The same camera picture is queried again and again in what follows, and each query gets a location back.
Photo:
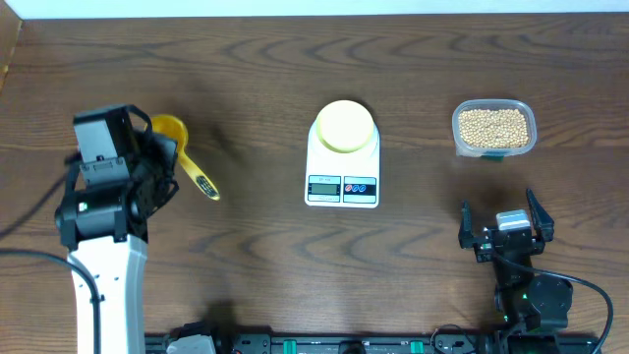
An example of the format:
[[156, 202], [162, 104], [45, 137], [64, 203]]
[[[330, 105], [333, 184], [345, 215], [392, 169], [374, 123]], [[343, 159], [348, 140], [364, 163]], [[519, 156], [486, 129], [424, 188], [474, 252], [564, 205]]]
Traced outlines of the yellow plastic measuring scoop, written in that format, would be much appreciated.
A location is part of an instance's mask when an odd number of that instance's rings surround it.
[[159, 114], [150, 118], [154, 132], [177, 142], [177, 161], [203, 194], [213, 201], [220, 200], [220, 194], [208, 176], [186, 154], [189, 132], [185, 123], [178, 117]]

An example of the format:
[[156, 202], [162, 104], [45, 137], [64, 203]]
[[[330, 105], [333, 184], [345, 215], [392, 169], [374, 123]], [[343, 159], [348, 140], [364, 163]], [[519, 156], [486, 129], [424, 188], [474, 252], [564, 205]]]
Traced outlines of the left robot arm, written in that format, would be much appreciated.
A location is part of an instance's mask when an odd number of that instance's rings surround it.
[[81, 353], [143, 353], [147, 221], [178, 192], [177, 143], [133, 104], [79, 113], [55, 211], [73, 266]]

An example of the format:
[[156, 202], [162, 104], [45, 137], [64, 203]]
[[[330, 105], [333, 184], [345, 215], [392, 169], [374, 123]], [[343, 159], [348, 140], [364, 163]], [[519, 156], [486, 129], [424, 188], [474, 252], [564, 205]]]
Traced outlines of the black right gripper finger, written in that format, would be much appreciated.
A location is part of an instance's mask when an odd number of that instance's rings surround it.
[[539, 238], [551, 242], [554, 237], [554, 220], [545, 211], [531, 189], [526, 190], [533, 227]]
[[475, 236], [473, 232], [471, 209], [469, 203], [464, 201], [461, 207], [462, 220], [458, 232], [458, 240], [462, 249], [471, 249], [475, 244]]

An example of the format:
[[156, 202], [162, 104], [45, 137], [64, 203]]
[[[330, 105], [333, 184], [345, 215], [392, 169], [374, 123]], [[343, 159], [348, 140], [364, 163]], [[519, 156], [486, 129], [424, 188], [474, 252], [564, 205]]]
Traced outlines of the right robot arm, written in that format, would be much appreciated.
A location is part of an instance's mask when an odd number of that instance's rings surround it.
[[481, 234], [474, 232], [468, 202], [462, 203], [458, 233], [460, 247], [472, 249], [476, 261], [493, 265], [495, 306], [505, 317], [506, 327], [486, 342], [495, 353], [540, 353], [560, 351], [554, 333], [568, 325], [573, 286], [558, 276], [534, 271], [531, 257], [543, 253], [553, 240], [554, 220], [526, 191], [528, 210], [500, 212], [496, 224]]

